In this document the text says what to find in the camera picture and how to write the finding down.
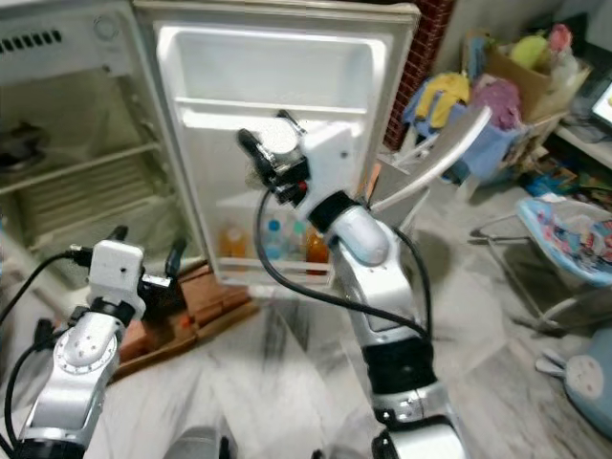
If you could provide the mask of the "cardboard box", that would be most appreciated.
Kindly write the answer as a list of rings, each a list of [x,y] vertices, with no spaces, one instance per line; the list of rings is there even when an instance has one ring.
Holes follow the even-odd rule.
[[[572,76],[538,73],[515,64],[510,57],[487,45],[485,73],[510,80],[520,95],[520,115],[524,122],[535,123],[569,110],[570,101],[578,94],[582,83],[591,74],[591,67],[577,58],[577,70]]]

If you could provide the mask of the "yellow plush toy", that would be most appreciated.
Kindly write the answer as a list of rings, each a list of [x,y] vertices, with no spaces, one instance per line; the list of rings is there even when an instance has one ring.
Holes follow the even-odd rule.
[[[442,128],[448,123],[455,105],[467,105],[470,99],[470,80],[464,73],[441,73],[429,79],[420,89],[417,106],[412,110],[412,121],[424,121],[431,128]]]

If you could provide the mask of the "white fridge body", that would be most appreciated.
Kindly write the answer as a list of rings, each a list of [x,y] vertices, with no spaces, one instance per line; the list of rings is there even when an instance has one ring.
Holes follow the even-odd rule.
[[[5,227],[43,259],[117,226],[148,254],[174,233],[130,0],[1,0]]]

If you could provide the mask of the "orange drink bottle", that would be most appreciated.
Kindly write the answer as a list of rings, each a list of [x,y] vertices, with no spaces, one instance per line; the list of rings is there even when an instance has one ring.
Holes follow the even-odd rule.
[[[223,258],[248,258],[249,236],[240,226],[227,223],[220,231],[220,256]]]

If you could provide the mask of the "white fridge door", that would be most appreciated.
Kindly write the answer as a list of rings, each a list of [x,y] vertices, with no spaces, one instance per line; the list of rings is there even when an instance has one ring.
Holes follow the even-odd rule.
[[[349,122],[359,196],[411,47],[420,10],[331,0],[134,0],[158,78],[172,176],[193,236],[219,281],[268,287],[254,250],[263,186],[237,131],[278,121]],[[220,231],[249,236],[248,258],[220,256]]]

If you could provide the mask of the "blue label water bottle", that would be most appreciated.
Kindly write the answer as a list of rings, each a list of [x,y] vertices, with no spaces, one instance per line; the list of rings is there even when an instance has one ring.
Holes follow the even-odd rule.
[[[263,230],[262,235],[259,236],[261,239],[261,248],[264,253],[271,261],[278,261],[283,259],[287,249],[285,249],[284,232],[281,231],[281,222],[279,219],[272,218],[268,219],[266,223],[261,227]]]

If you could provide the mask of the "pale blue bunny toy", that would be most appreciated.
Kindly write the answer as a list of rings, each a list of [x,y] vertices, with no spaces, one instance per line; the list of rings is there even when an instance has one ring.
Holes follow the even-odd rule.
[[[542,351],[535,368],[563,381],[568,401],[587,423],[612,441],[612,325],[600,328],[585,350],[570,358]]]

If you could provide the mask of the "white round container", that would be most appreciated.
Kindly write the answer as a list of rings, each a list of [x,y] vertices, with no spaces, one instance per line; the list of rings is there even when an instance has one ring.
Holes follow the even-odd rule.
[[[263,127],[258,127],[258,139],[264,148],[275,156],[293,156],[300,143],[300,135],[296,128],[284,121],[270,121]]]

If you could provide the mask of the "colourful baby bouncer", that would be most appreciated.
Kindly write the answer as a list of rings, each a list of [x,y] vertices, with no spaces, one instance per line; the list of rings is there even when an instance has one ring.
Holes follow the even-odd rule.
[[[472,244],[484,244],[503,268],[509,267],[498,246],[526,242],[555,268],[563,287],[573,290],[546,309],[532,297],[526,303],[534,317],[516,323],[546,334],[560,334],[557,319],[581,303],[612,302],[612,211],[556,195],[525,197],[504,217],[486,220],[470,232]]]

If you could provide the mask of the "grey curved board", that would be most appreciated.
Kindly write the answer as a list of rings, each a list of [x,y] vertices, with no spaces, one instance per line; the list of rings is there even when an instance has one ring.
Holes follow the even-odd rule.
[[[370,208],[386,211],[399,202],[425,191],[434,179],[459,161],[489,123],[487,106],[468,109],[432,139],[425,140],[392,162],[379,158],[379,179],[373,184]]]

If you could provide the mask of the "pink toy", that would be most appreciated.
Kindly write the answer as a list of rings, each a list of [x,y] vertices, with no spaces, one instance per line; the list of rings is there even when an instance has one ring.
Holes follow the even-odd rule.
[[[567,52],[572,48],[573,32],[564,23],[555,23],[547,33],[547,49],[550,54]]]

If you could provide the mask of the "purple cloth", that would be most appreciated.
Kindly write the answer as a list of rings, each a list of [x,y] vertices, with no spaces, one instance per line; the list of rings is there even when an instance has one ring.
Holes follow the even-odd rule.
[[[473,87],[470,105],[490,110],[490,124],[512,131],[521,125],[521,97],[511,80],[483,75]]]

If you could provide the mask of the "blue plastic bin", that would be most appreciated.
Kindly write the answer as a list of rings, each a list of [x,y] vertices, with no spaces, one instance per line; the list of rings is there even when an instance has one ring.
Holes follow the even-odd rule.
[[[412,121],[412,110],[417,106],[420,89],[417,89],[415,95],[411,97],[407,106],[402,110],[401,120],[406,125],[415,128],[417,135],[424,136],[426,139],[432,139],[448,123],[462,117],[465,111],[469,109],[468,105],[455,105],[450,111],[447,125],[442,128],[431,128],[424,121]],[[512,131],[499,130],[499,128],[491,125],[490,122],[487,123],[487,126],[478,135],[468,152],[465,152],[459,158],[458,163],[463,166],[462,175],[464,178],[472,175],[481,181],[493,179],[499,170],[502,169],[502,163],[507,158],[509,152],[511,152],[513,145],[519,142],[525,134],[526,126],[524,123],[521,123],[519,128]]]

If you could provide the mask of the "red brick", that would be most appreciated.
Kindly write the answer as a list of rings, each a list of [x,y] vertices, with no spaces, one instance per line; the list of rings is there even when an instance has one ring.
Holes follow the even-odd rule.
[[[245,303],[257,305],[248,289],[222,283],[207,266],[181,274],[171,289],[170,300],[171,316],[167,323],[176,339],[188,336]]]

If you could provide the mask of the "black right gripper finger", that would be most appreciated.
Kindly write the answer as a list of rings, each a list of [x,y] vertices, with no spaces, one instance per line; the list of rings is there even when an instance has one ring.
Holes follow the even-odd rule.
[[[278,179],[278,161],[274,153],[264,147],[262,141],[248,128],[240,128],[237,131],[237,141],[251,159],[254,175],[259,181],[263,185],[274,185]]]
[[[283,123],[275,128],[275,153],[295,154],[305,139],[306,128],[288,110],[276,111],[275,118]]]

